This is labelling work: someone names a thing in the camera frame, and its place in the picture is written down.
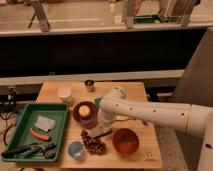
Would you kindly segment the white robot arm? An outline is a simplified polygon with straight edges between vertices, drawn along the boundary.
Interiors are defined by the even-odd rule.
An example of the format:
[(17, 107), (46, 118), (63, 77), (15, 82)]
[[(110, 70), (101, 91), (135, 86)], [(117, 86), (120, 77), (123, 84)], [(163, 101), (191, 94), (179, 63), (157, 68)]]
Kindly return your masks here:
[(122, 87), (113, 86), (101, 98), (99, 111), (102, 125), (111, 126), (117, 115), (123, 115), (200, 137), (203, 143), (196, 171), (213, 171), (213, 107), (131, 101), (125, 96)]

